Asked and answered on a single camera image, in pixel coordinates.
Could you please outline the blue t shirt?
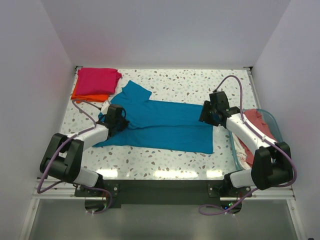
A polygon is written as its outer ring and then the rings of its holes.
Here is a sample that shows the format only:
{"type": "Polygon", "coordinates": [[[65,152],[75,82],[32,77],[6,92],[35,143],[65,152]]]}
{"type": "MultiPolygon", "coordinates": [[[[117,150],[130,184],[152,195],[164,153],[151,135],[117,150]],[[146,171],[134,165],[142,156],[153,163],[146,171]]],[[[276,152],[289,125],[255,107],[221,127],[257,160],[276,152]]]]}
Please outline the blue t shirt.
{"type": "Polygon", "coordinates": [[[151,91],[129,81],[111,103],[126,111],[128,127],[95,147],[133,146],[212,154],[213,126],[199,121],[202,106],[151,100],[151,91]]]}

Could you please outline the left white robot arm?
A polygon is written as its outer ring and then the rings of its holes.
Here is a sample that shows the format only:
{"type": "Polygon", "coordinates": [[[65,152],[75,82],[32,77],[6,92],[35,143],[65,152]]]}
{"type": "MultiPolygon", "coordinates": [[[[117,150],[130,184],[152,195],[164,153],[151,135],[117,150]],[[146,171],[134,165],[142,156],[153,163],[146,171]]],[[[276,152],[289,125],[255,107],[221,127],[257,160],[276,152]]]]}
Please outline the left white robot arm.
{"type": "Polygon", "coordinates": [[[92,127],[71,135],[56,133],[51,137],[39,166],[42,182],[50,176],[62,182],[84,185],[92,196],[103,192],[102,176],[82,167],[83,152],[122,132],[129,121],[125,109],[118,104],[102,107],[101,114],[92,127]]]}

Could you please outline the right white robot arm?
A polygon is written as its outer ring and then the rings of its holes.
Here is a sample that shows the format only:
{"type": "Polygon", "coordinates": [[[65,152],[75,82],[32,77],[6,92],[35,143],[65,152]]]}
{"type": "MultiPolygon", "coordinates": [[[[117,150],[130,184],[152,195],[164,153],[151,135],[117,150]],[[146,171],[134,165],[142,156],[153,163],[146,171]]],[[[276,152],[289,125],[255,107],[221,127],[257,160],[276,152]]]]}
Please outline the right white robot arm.
{"type": "Polygon", "coordinates": [[[287,143],[277,142],[255,127],[238,107],[230,107],[223,91],[214,91],[203,104],[199,121],[224,127],[234,133],[253,154],[251,169],[239,170],[224,177],[223,192],[235,196],[242,187],[259,190],[286,185],[295,179],[291,150],[287,143]]]}

